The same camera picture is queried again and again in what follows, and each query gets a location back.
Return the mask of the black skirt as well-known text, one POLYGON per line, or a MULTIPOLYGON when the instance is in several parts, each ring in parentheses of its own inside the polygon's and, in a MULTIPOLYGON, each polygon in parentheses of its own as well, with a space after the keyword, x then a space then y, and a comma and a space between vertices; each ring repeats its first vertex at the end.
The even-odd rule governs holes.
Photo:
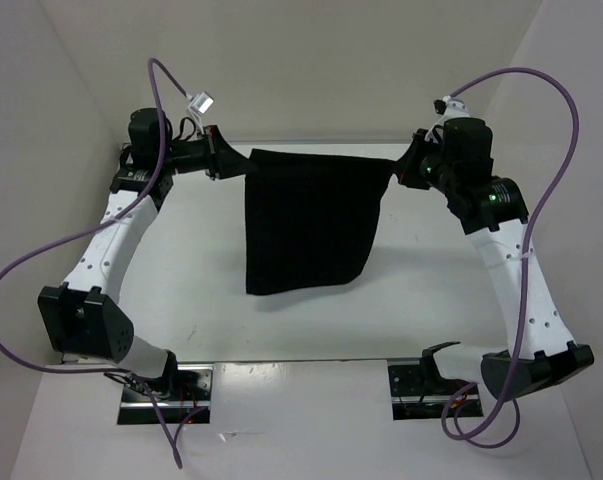
POLYGON ((364 270, 394 163, 255 149, 245 177, 249 295, 345 285, 364 270))

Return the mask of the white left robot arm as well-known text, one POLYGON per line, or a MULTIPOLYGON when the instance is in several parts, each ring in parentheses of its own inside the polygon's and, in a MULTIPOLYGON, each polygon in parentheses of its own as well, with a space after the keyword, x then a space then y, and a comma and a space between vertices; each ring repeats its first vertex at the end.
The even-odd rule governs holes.
POLYGON ((173 352, 138 337, 119 306, 122 283, 140 241, 157 218, 178 174, 203 171, 213 180, 245 175, 256 166, 234 150, 215 125, 205 126, 203 107, 182 118, 189 135, 174 131, 156 109, 133 112, 129 143, 109 187, 102 219, 78 264, 57 286, 44 287, 37 304, 54 351, 99 359, 125 371, 135 389, 157 399, 173 397, 185 382, 173 352))

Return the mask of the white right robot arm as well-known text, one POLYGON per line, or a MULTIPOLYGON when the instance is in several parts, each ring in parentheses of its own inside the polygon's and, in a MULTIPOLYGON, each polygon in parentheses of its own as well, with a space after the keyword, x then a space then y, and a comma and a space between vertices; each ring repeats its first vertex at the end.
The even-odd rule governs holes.
POLYGON ((492 140, 483 120, 444 116, 417 131, 397 177, 408 188, 445 196, 488 271, 506 326, 504 347, 445 342, 424 349, 421 385, 440 393, 454 380, 475 382, 512 401, 574 377, 593 365, 594 353, 563 323, 524 239, 530 221, 521 190, 492 172, 492 140))

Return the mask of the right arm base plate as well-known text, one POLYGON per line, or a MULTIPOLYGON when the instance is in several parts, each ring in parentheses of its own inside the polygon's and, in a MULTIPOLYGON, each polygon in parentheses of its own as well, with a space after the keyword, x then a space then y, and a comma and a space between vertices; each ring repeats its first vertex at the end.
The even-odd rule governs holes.
POLYGON ((439 419, 449 398, 466 382, 426 380, 417 359, 387 364, 394 421, 439 419))

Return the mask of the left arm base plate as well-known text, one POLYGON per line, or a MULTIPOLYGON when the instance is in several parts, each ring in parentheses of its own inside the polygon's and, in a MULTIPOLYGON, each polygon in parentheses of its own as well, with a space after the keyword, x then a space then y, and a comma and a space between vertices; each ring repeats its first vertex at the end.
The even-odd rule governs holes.
MULTIPOLYGON (((156 393, 155 401, 167 425, 177 426, 182 420, 187 424, 208 424, 211 413, 213 364, 182 363, 179 372, 185 383, 171 393, 156 393)), ((119 404, 118 425, 158 424, 154 407, 142 389, 124 378, 119 404)))

